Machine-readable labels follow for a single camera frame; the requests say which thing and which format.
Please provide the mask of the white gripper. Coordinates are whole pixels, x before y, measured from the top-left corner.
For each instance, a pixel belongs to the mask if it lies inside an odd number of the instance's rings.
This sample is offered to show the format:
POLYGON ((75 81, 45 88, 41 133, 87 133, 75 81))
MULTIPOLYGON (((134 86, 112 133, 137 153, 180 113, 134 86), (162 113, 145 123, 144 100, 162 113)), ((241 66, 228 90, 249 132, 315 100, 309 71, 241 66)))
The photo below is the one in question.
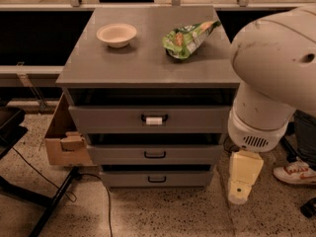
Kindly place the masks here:
POLYGON ((244 123, 232 109, 228 118, 228 133, 241 149, 233 152, 229 162, 228 200, 244 204, 264 165, 259 153, 273 150, 284 136, 287 123, 281 128, 262 130, 244 123))

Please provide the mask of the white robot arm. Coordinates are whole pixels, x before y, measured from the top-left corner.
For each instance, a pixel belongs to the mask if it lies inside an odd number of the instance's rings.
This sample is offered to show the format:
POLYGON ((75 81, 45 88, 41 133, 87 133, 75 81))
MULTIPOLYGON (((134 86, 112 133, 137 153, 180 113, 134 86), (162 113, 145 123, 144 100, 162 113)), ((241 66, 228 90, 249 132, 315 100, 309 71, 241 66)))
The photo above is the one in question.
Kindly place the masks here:
POLYGON ((230 60, 241 79, 228 119, 239 147, 230 158, 228 199, 248 200, 263 167, 296 111, 316 115, 316 5, 258 19, 231 43, 230 60))

